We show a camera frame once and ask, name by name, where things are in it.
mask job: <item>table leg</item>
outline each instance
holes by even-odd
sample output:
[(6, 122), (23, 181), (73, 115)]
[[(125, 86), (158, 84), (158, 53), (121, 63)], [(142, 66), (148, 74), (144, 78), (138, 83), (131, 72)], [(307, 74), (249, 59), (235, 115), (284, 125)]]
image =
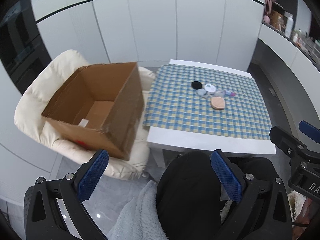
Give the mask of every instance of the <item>table leg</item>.
[(162, 149), (152, 148), (151, 153), (152, 153), (158, 167), (165, 168)]

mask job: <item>checkered tablecloth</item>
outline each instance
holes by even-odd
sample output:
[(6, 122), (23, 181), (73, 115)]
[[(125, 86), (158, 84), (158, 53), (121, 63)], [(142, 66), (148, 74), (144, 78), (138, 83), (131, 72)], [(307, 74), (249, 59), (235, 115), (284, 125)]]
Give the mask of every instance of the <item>checkered tablecloth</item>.
[[(215, 110), (210, 100), (191, 87), (193, 81), (236, 93), (225, 96), (225, 108)], [(144, 126), (247, 139), (270, 140), (271, 122), (253, 78), (207, 68), (164, 65), (153, 82)]]

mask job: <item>tiled floor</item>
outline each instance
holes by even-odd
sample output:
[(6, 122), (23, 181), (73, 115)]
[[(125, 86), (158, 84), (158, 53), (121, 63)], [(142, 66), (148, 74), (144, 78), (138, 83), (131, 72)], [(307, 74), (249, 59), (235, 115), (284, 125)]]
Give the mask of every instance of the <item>tiled floor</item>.
[[(259, 66), (251, 64), (248, 72), (251, 73), (251, 75), (257, 82), (257, 85), (267, 106), (272, 125), (279, 125), (283, 129), (290, 131), (289, 123), (284, 114), (284, 110), (280, 104), (280, 101), (276, 97), (274, 91), (272, 90), (270, 82), (268, 81), (262, 70), (259, 68)], [(173, 160), (177, 155), (177, 152), (164, 151), (166, 165), (168, 165), (170, 161)], [(277, 149), (277, 154), (270, 156), (269, 159), (272, 161), (279, 176), (285, 182), (286, 188), (289, 189), (286, 183), (289, 179), (291, 170), (289, 166), (289, 157), (287, 157), (283, 152)], [(79, 167), (80, 165), (63, 157), (58, 171), (57, 179), (63, 178), (69, 172), (75, 172)], [(149, 172), (156, 181), (159, 181), (164, 170), (165, 169), (159, 168), (156, 165), (152, 154), (150, 154), (146, 171)], [(95, 223), (99, 226), (101, 231), (104, 234), (107, 234), (115, 224), (116, 219), (123, 206), (133, 197), (137, 196), (140, 190), (147, 184), (147, 182), (148, 178), (140, 178), (133, 181), (124, 181), (109, 178), (107, 176), (102, 176), (97, 184), (97, 187), (92, 193), (91, 198), (87, 201), (84, 201), (83, 204)], [(79, 237), (79, 234), (73, 226), (62, 200), (59, 200), (59, 206), (62, 215), (65, 217), (65, 221), (70, 232), (73, 235)], [(12, 227), (22, 239), (25, 239), (23, 226), (23, 208), (8, 203), (8, 210), (6, 210), (6, 202), (3, 203), (1, 201), (0, 208), (1, 210), (5, 209), (5, 211), (8, 212), (8, 217)]]

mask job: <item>black pants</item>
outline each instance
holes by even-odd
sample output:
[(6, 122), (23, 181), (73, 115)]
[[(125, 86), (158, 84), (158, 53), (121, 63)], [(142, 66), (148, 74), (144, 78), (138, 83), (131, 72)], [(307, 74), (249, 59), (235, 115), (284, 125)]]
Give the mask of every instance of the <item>black pants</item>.
[[(257, 179), (278, 177), (266, 158), (246, 158), (237, 164)], [(173, 160), (156, 194), (159, 221), (169, 240), (212, 239), (221, 227), (220, 194), (221, 184), (209, 156), (194, 151)]]

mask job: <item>chair cushion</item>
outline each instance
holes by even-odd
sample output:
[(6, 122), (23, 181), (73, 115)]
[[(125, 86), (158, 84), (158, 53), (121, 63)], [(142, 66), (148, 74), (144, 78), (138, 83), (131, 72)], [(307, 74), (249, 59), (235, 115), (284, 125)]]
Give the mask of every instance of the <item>chair cushion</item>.
[[(39, 74), (25, 91), (14, 114), (14, 123), (20, 131), (33, 140), (52, 148), (79, 164), (87, 162), (94, 152), (85, 150), (81, 146), (63, 139), (41, 117), (41, 113), (65, 80), (77, 68), (85, 65), (89, 65), (89, 63), (77, 51), (67, 50), (61, 53)], [(139, 67), (138, 70), (146, 104), (149, 95), (148, 91), (155, 79), (155, 73), (143, 67)], [(110, 157), (109, 165), (104, 172), (105, 175), (118, 179), (134, 179), (141, 176), (149, 157), (149, 148), (146, 142), (148, 129), (142, 127), (143, 115), (141, 116), (137, 135), (132, 146), (130, 160), (123, 161)]]

